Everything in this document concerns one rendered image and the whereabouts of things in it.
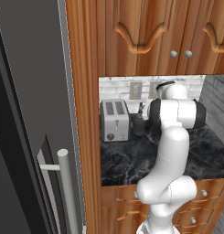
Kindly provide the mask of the dark grey fridge door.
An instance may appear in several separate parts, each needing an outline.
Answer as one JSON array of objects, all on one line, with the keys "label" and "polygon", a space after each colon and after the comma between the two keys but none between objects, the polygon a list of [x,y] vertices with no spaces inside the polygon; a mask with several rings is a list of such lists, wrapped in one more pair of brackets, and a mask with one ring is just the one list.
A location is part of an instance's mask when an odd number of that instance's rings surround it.
[{"label": "dark grey fridge door", "polygon": [[65,0],[0,0],[0,29],[33,155],[69,151],[74,221],[85,216]]}]

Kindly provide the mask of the silver toaster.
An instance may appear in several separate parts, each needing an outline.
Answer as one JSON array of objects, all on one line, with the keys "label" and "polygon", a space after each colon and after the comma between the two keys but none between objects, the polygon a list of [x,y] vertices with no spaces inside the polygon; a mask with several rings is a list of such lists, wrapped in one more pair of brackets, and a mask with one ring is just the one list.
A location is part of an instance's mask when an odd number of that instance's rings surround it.
[{"label": "silver toaster", "polygon": [[130,114],[123,99],[102,100],[101,139],[104,142],[128,141],[130,136]]}]

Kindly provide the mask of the tall wooden side panel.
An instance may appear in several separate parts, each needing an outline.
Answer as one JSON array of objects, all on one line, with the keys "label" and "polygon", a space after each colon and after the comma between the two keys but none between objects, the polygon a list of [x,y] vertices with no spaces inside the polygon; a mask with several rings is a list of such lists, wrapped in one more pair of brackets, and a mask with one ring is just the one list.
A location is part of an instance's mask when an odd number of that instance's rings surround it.
[{"label": "tall wooden side panel", "polygon": [[88,234],[101,234],[97,0],[66,0]]}]

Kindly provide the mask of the dark glass bottle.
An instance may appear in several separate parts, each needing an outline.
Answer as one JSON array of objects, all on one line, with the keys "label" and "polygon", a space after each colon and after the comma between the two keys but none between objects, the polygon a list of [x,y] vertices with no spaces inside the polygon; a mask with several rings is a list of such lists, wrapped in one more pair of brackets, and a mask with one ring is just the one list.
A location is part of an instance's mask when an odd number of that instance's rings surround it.
[{"label": "dark glass bottle", "polygon": [[138,113],[133,117],[133,134],[142,137],[145,135],[145,120],[143,118],[144,104],[139,103]]}]

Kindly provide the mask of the wooden drawer front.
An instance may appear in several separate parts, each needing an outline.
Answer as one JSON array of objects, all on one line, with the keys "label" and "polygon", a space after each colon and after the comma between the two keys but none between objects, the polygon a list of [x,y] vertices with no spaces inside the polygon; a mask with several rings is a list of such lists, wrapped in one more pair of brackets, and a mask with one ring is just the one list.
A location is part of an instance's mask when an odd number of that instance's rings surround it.
[{"label": "wooden drawer front", "polygon": [[173,217],[173,224],[183,231],[196,231],[197,229],[212,229],[219,220],[224,204],[211,204],[197,206],[183,206]]},{"label": "wooden drawer front", "polygon": [[[224,203],[224,178],[197,180],[197,195],[192,200],[195,204],[220,204]],[[208,195],[203,197],[201,190],[206,190]]]},{"label": "wooden drawer front", "polygon": [[101,205],[121,206],[138,203],[139,200],[133,195],[136,185],[103,186],[101,188]]}]

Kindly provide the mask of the wooden cupboard door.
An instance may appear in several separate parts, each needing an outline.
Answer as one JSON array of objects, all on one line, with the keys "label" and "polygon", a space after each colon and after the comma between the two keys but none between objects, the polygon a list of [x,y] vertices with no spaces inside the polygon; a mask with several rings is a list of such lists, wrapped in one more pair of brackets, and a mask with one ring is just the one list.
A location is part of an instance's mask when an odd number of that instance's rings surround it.
[{"label": "wooden cupboard door", "polygon": [[175,75],[187,9],[188,0],[98,0],[99,75]]},{"label": "wooden cupboard door", "polygon": [[101,234],[136,234],[148,214],[147,205],[111,206],[101,209]]},{"label": "wooden cupboard door", "polygon": [[224,75],[224,0],[189,0],[176,74]]}]

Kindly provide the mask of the wooden lower cupboard door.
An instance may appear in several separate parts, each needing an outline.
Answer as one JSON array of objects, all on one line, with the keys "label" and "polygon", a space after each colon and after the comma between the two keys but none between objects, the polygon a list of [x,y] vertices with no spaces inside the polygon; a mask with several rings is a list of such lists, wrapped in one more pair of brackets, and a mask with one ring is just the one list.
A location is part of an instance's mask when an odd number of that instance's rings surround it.
[{"label": "wooden lower cupboard door", "polygon": [[101,234],[136,234],[148,214],[147,205],[111,206],[101,209]]}]

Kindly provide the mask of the grey wall outlet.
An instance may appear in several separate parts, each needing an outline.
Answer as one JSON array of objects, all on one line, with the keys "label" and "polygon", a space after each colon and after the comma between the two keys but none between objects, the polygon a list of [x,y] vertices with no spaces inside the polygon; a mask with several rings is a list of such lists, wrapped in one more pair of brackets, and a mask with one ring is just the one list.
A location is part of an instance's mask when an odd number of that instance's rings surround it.
[{"label": "grey wall outlet", "polygon": [[140,81],[130,83],[130,100],[140,100],[142,96],[143,83]]},{"label": "grey wall outlet", "polygon": [[153,80],[150,82],[150,87],[149,87],[149,99],[154,99],[157,97],[157,90],[156,87],[160,84],[160,81],[158,80]]}]

